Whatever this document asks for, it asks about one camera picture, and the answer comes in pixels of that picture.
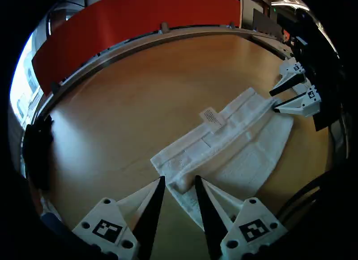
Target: screw hole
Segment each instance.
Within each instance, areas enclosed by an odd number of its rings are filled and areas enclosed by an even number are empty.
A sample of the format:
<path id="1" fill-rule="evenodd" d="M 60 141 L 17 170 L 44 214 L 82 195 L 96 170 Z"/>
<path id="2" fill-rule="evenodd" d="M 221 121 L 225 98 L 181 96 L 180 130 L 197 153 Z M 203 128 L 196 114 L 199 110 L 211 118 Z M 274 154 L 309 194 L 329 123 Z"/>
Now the screw hole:
<path id="1" fill-rule="evenodd" d="M 278 227 L 278 224 L 277 223 L 271 223 L 270 227 L 271 227 L 271 229 L 275 229 L 275 228 Z"/>
<path id="2" fill-rule="evenodd" d="M 113 259 L 113 260 L 118 259 L 118 256 L 114 252 L 109 251 L 106 254 L 109 256 L 110 259 Z"/>
<path id="3" fill-rule="evenodd" d="M 87 222 L 83 222 L 83 223 L 82 223 L 82 227 L 83 227 L 84 229 L 89 229 L 89 228 L 90 228 L 90 224 L 87 223 Z"/>
<path id="4" fill-rule="evenodd" d="M 130 249 L 133 247 L 133 243 L 125 239 L 124 241 L 122 241 L 122 247 L 126 249 Z"/>
<path id="5" fill-rule="evenodd" d="M 229 240 L 227 243 L 226 243 L 226 247 L 228 247 L 229 249 L 234 249 L 238 246 L 238 242 L 236 240 Z"/>
<path id="6" fill-rule="evenodd" d="M 92 244 L 91 247 L 96 251 L 101 251 L 101 247 L 99 247 L 97 244 Z"/>

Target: folded towel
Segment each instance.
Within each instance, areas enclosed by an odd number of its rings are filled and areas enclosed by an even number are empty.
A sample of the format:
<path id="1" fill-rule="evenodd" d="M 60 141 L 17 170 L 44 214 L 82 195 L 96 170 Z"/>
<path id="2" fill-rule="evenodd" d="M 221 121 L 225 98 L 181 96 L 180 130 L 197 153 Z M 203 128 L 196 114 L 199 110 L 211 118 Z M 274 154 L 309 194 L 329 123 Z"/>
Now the folded towel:
<path id="1" fill-rule="evenodd" d="M 249 88 L 219 113 L 225 121 L 220 129 L 212 132 L 203 123 L 151 159 L 173 197 L 202 229 L 195 175 L 224 191 L 235 190 L 239 199 L 252 197 L 275 168 L 292 128 L 292 117 L 271 110 L 277 101 Z"/>

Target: table surface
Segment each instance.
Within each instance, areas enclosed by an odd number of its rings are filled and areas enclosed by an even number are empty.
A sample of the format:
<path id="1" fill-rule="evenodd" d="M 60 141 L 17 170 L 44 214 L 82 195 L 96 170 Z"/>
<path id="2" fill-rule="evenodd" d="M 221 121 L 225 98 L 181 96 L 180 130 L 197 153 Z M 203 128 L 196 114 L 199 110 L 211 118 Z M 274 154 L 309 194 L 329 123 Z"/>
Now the table surface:
<path id="1" fill-rule="evenodd" d="M 108 66 L 80 84 L 51 112 L 51 201 L 72 229 L 103 197 L 120 200 L 159 175 L 156 153 L 221 110 L 249 87 L 264 97 L 282 61 L 235 35 L 165 43 Z M 283 100 L 295 96 L 289 90 Z M 294 117 L 277 167 L 257 193 L 273 212 L 325 171 L 327 130 Z M 208 259 L 202 230 L 166 191 L 152 259 Z"/>

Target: red panel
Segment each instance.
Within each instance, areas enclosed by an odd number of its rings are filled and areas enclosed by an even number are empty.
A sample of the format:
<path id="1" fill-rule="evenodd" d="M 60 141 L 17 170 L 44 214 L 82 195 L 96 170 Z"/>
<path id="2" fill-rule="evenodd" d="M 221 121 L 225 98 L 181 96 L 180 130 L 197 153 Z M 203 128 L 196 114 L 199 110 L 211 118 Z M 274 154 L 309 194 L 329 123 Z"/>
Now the red panel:
<path id="1" fill-rule="evenodd" d="M 126 39 L 160 29 L 187 25 L 236 26 L 237 0 L 101 0 L 61 25 L 32 60 L 45 94 L 50 84 L 74 73 L 95 54 Z"/>

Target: care tag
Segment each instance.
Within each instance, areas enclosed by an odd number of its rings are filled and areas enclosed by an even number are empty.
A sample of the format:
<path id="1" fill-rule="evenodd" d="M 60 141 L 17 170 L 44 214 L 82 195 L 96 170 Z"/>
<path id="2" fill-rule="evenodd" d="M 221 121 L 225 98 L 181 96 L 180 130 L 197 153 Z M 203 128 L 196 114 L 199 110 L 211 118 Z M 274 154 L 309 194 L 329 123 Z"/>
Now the care tag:
<path id="1" fill-rule="evenodd" d="M 218 114 L 212 107 L 209 107 L 202 111 L 200 117 L 209 126 L 212 133 L 215 133 L 218 129 L 225 125 L 224 118 Z"/>

